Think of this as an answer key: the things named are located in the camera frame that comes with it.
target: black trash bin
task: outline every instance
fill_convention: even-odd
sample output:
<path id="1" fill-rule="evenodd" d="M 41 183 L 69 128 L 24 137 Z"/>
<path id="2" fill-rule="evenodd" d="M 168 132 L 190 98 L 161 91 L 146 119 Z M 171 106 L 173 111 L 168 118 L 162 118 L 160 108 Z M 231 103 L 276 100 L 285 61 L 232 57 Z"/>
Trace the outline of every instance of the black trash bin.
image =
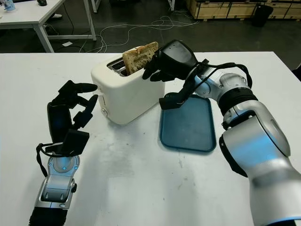
<path id="1" fill-rule="evenodd" d="M 255 15 L 252 20 L 252 25 L 256 27 L 263 27 L 272 12 L 273 7 L 271 6 L 258 6 L 256 8 Z"/>

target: table surface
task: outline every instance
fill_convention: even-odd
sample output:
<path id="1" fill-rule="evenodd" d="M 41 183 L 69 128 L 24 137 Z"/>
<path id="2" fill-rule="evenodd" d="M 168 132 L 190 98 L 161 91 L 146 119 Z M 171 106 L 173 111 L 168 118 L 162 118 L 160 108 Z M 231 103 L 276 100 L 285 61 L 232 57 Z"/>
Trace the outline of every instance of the table surface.
<path id="1" fill-rule="evenodd" d="M 15 3 L 16 9 L 6 11 L 0 7 L 0 26 L 12 24 L 39 24 L 65 0 L 47 0 L 46 6 L 39 6 L 36 0 Z"/>
<path id="2" fill-rule="evenodd" d="M 35 147 L 50 142 L 46 106 L 69 79 L 91 82 L 90 71 L 115 54 L 0 55 L 0 221 L 26 225 L 44 179 Z M 212 64 L 246 65 L 254 94 L 286 134 L 301 171 L 301 83 L 273 52 L 196 53 Z M 237 69 L 227 71 L 239 72 Z M 166 83 L 166 93 L 182 81 Z M 214 101 L 216 137 L 222 114 Z M 158 139 L 156 105 L 125 126 L 97 104 L 83 129 L 89 142 L 75 174 L 78 189 L 67 226 L 251 226 L 248 180 L 231 171 L 219 146 L 209 155 L 167 150 Z M 47 157 L 42 156 L 44 165 Z"/>

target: toaster slot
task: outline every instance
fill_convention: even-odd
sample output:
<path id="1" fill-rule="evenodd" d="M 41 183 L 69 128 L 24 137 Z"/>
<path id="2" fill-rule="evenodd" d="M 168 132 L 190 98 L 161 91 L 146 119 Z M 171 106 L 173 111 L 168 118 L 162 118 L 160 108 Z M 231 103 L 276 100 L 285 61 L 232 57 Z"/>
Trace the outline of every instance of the toaster slot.
<path id="1" fill-rule="evenodd" d="M 109 69 L 111 69 L 112 71 L 118 73 L 121 77 L 127 77 L 128 74 L 127 74 L 127 69 L 126 69 L 126 66 L 123 62 L 123 59 L 122 57 L 117 59 L 117 60 L 114 60 L 113 62 L 107 64 L 107 67 Z"/>

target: water bottle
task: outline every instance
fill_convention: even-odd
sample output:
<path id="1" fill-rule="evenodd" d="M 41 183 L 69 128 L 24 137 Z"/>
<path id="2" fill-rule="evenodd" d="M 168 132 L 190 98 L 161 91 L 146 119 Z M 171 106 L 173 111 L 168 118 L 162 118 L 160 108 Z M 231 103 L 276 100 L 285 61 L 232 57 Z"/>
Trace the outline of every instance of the water bottle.
<path id="1" fill-rule="evenodd" d="M 13 0 L 0 0 L 1 3 L 4 5 L 4 8 L 7 11 L 12 11 L 15 9 L 15 5 L 13 3 Z"/>

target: toasted bread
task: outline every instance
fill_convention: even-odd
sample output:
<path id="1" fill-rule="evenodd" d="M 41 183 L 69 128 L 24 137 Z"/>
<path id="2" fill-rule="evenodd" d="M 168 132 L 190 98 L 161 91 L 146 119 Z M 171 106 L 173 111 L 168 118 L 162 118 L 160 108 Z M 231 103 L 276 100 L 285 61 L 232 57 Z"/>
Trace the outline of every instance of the toasted bread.
<path id="1" fill-rule="evenodd" d="M 140 46 L 136 49 L 124 52 L 122 58 L 127 69 L 127 74 L 130 75 L 144 68 L 157 50 L 158 43 L 155 41 L 145 46 Z"/>

